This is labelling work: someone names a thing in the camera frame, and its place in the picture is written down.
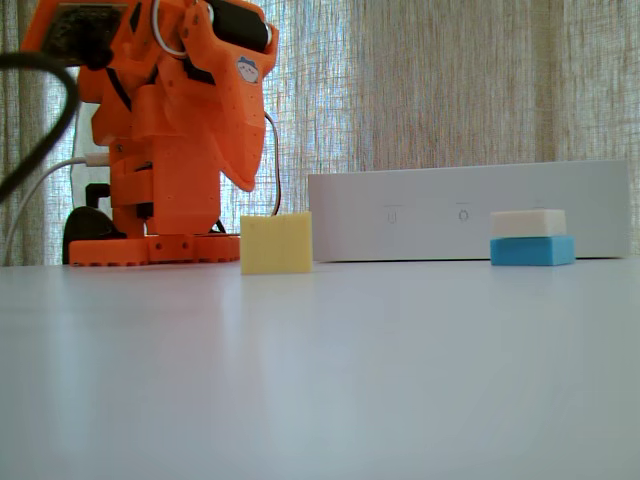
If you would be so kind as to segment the orange gripper black motor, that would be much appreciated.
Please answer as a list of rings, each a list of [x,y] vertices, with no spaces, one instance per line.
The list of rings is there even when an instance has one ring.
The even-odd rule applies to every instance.
[[[220,73],[224,172],[251,191],[264,146],[263,82],[277,60],[279,34],[247,1],[153,1],[151,32],[168,55],[159,60],[164,112],[179,136],[222,171],[215,138],[221,100],[212,73]]]

